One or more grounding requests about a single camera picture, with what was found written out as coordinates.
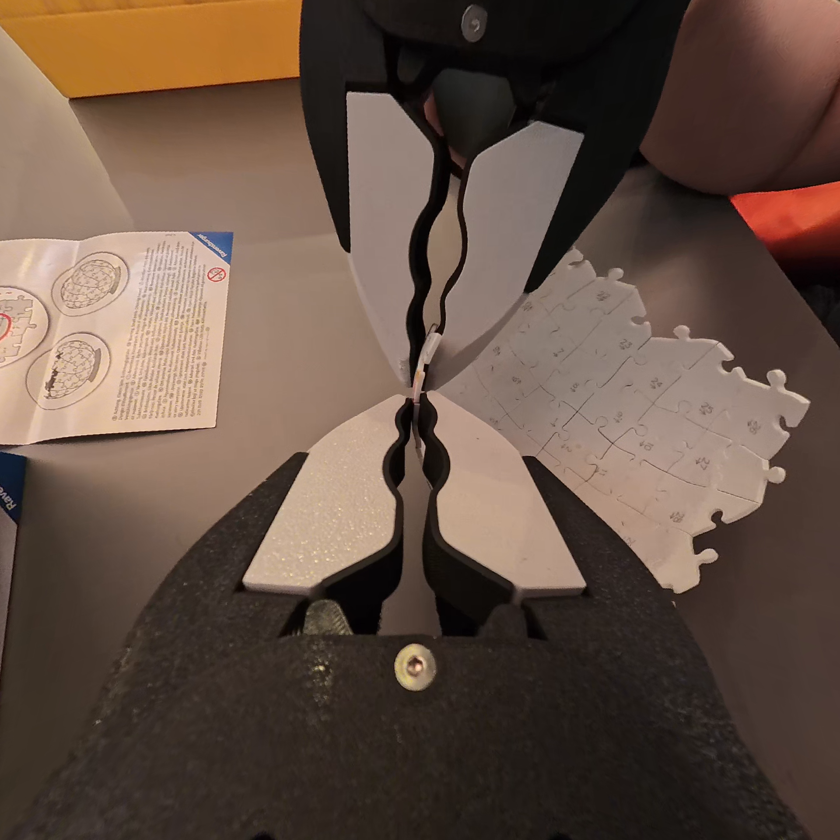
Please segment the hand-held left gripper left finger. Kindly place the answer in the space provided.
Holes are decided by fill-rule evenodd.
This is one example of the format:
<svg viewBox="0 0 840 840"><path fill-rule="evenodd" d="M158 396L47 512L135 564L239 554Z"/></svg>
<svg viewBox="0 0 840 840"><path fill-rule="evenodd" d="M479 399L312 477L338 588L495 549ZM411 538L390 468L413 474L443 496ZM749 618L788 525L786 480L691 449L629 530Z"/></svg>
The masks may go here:
<svg viewBox="0 0 840 840"><path fill-rule="evenodd" d="M312 446L244 587L334 600L356 634L376 634L403 571L398 487L412 422L412 400L394 395Z"/></svg>

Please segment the orange object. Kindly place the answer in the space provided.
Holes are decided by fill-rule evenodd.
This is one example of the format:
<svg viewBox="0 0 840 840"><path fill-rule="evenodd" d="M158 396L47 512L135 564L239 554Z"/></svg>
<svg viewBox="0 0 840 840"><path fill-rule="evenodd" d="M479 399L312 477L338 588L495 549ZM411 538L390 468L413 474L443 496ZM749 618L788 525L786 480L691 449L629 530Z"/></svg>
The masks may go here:
<svg viewBox="0 0 840 840"><path fill-rule="evenodd" d="M730 200L783 270L838 270L839 182Z"/></svg>

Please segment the colourful puzzle box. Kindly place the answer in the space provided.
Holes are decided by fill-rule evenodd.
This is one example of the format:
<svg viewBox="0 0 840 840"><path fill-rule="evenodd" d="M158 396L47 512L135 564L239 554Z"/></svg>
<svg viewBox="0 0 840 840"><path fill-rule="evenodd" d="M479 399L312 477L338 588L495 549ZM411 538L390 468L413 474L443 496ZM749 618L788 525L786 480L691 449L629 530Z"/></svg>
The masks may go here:
<svg viewBox="0 0 840 840"><path fill-rule="evenodd" d="M1 453L1 656L4 655L26 467L26 457L4 451Z"/></svg>

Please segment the small white puzzle piece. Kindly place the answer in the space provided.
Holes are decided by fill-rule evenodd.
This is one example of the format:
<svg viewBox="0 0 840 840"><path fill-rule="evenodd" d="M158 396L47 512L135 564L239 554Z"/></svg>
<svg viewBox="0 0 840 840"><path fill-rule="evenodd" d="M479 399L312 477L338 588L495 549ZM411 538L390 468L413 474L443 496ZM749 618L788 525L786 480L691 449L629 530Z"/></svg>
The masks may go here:
<svg viewBox="0 0 840 840"><path fill-rule="evenodd" d="M424 389L427 367L431 363L442 338L443 336L439 332L438 324L434 323L427 332L416 363L412 385L412 400L414 405L418 405L420 402L420 397Z"/></svg>

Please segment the partly built puzzle ball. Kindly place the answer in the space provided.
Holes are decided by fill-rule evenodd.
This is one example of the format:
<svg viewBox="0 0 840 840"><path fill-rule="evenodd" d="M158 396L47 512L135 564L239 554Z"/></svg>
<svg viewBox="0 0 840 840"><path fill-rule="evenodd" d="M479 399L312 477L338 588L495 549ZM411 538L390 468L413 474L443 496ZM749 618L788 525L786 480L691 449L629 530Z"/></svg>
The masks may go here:
<svg viewBox="0 0 840 840"><path fill-rule="evenodd" d="M658 583L698 585L713 549L694 538L758 509L771 465L810 401L723 364L732 353L679 325L652 336L638 290L571 249L441 392L534 456L635 552Z"/></svg>

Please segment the white instruction leaflet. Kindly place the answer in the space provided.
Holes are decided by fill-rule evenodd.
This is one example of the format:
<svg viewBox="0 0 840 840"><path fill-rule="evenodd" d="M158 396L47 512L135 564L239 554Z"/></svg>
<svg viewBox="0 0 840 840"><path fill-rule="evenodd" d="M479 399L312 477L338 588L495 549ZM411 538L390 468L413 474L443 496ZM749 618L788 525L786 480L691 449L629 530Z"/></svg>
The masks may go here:
<svg viewBox="0 0 840 840"><path fill-rule="evenodd" d="M216 426L234 236L1 244L1 444Z"/></svg>

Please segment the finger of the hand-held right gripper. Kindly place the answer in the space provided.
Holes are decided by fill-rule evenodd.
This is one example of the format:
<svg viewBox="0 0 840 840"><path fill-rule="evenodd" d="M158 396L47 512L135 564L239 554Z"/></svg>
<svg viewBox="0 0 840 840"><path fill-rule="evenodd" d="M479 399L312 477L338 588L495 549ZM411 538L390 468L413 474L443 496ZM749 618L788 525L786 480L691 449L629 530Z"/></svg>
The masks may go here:
<svg viewBox="0 0 840 840"><path fill-rule="evenodd" d="M390 366L409 386L425 339L438 137L386 92L348 92L346 113L353 278Z"/></svg>
<svg viewBox="0 0 840 840"><path fill-rule="evenodd" d="M583 138L533 121L470 163L458 199L464 254L442 298L428 388L464 370L521 305Z"/></svg>

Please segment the yellow plastic bin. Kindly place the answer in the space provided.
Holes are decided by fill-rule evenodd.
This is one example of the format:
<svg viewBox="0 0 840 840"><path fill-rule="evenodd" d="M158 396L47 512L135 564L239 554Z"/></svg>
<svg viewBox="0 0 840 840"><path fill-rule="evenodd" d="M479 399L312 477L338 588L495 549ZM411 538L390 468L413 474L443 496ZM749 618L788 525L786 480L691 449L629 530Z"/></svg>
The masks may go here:
<svg viewBox="0 0 840 840"><path fill-rule="evenodd" d="M295 78L301 1L2 1L67 98Z"/></svg>

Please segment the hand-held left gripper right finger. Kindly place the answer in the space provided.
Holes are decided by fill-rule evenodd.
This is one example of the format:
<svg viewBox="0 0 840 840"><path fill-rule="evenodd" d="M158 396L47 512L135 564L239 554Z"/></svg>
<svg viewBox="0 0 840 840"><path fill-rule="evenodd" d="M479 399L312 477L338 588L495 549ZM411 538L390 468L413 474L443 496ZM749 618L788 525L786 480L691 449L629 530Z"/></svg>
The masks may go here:
<svg viewBox="0 0 840 840"><path fill-rule="evenodd" d="M426 392L418 434L431 488L423 569L444 634L476 634L497 606L585 590L523 458L494 427Z"/></svg>

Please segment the person's right forearm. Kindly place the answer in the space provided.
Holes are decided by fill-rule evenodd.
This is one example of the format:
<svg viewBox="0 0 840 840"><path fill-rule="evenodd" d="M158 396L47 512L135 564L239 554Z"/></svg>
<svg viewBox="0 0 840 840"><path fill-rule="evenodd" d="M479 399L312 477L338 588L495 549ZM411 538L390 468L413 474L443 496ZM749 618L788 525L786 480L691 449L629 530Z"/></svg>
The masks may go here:
<svg viewBox="0 0 840 840"><path fill-rule="evenodd" d="M718 195L839 178L839 3L693 1L640 151Z"/></svg>

